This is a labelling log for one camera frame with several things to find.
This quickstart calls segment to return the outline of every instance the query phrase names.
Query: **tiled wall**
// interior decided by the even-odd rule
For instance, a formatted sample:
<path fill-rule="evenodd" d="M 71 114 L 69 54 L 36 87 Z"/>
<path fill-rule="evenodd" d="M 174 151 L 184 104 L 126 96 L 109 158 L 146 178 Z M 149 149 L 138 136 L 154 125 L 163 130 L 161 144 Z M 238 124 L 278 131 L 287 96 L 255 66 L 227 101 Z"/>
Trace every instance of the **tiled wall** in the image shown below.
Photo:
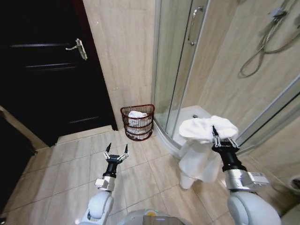
<path fill-rule="evenodd" d="M 120 129 L 121 107 L 151 101 L 155 0 L 83 2 Z"/>
<path fill-rule="evenodd" d="M 268 13 L 281 4 L 282 0 L 246 0 L 238 6 L 199 100 L 203 109 L 228 118 L 241 132 L 300 74 L 297 40 L 283 52 L 265 55 L 255 75 L 239 76 L 241 66 L 257 51 L 262 31 L 271 22 Z M 268 49 L 277 49 L 296 35 L 294 19 L 299 11 L 297 2 Z"/>
<path fill-rule="evenodd" d="M 270 185 L 258 192 L 280 215 L 300 202 L 285 184 L 294 175 L 300 174 L 300 117 L 284 127 L 250 155 L 242 158 L 243 164 L 251 172 L 263 172 Z"/>
<path fill-rule="evenodd" d="M 300 117 L 251 152 L 251 156 L 283 183 L 300 174 Z"/>
<path fill-rule="evenodd" d="M 210 1 L 190 71 L 183 107 L 198 104 L 237 7 L 237 0 Z"/>

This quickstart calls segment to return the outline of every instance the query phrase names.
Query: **door frame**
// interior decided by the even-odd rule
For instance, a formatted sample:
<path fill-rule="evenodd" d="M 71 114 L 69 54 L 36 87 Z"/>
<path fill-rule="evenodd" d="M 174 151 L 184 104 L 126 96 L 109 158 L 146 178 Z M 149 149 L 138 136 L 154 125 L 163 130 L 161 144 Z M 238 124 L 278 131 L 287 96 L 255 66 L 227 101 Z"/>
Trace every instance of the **door frame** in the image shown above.
<path fill-rule="evenodd" d="M 72 0 L 72 5 L 73 5 L 75 13 L 77 15 L 79 24 L 82 28 L 82 34 L 83 34 L 82 38 L 84 40 L 84 48 L 89 53 L 88 55 L 90 56 L 91 63 L 94 65 L 95 68 L 97 68 L 97 70 L 99 72 L 100 81 L 106 84 L 105 79 L 103 77 L 103 72 L 102 72 L 102 68 L 101 68 L 101 65 L 100 65 L 99 57 L 98 57 L 98 54 L 97 54 L 94 38 L 93 38 L 93 35 L 91 33 L 89 20 L 88 20 L 88 17 L 86 15 L 83 0 Z M 112 129 L 113 130 L 118 130 L 116 118 L 115 118 L 114 113 L 113 113 L 113 107 L 112 107 L 111 99 L 109 98 L 109 94 L 108 94 L 108 90 L 107 90 L 106 85 L 105 85 L 105 88 L 106 88 L 107 95 L 104 96 L 104 97 L 108 98 L 109 102 L 110 102 L 110 106 L 106 110 L 110 111 L 109 114 L 111 115 L 110 121 L 112 122 L 111 123 Z"/>

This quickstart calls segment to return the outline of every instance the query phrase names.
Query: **wire basket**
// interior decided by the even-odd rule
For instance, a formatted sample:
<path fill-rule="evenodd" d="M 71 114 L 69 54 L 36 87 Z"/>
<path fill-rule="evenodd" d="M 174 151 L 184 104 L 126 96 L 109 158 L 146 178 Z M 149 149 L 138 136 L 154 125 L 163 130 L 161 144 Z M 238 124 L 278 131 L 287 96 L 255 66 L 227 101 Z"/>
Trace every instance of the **wire basket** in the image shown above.
<path fill-rule="evenodd" d="M 141 118 L 129 117 L 131 111 L 147 113 Z M 143 141 L 153 132 L 154 105 L 136 105 L 121 108 L 126 136 L 134 141 Z"/>

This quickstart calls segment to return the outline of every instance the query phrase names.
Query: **shower door handle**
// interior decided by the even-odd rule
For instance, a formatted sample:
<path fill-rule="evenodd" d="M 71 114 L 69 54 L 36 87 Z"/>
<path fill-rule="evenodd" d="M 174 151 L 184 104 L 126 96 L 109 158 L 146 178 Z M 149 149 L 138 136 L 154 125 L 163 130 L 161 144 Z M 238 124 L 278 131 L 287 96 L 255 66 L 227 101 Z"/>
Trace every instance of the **shower door handle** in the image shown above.
<path fill-rule="evenodd" d="M 203 12 L 203 7 L 202 6 L 199 6 L 198 8 L 196 8 L 193 12 L 193 17 L 192 17 L 192 22 L 191 22 L 191 25 L 189 27 L 189 32 L 188 32 L 188 37 L 187 37 L 187 41 L 189 43 L 190 46 L 194 46 L 195 45 L 195 41 L 191 41 L 191 33 L 192 33 L 192 30 L 193 30 L 193 26 L 194 26 L 194 21 L 195 21 L 195 18 L 196 18 L 196 15 L 197 15 L 197 12 L 198 11 L 201 11 Z"/>

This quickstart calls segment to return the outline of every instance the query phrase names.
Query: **dark wooden door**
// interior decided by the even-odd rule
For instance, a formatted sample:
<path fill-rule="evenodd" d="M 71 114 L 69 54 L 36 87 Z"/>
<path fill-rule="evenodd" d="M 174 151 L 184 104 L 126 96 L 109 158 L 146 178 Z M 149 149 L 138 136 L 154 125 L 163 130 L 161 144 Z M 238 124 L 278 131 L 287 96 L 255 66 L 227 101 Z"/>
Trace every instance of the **dark wooden door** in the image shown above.
<path fill-rule="evenodd" d="M 116 129 L 82 0 L 5 1 L 1 8 L 0 105 L 48 145 L 60 135 Z M 77 38 L 87 60 L 66 50 Z"/>

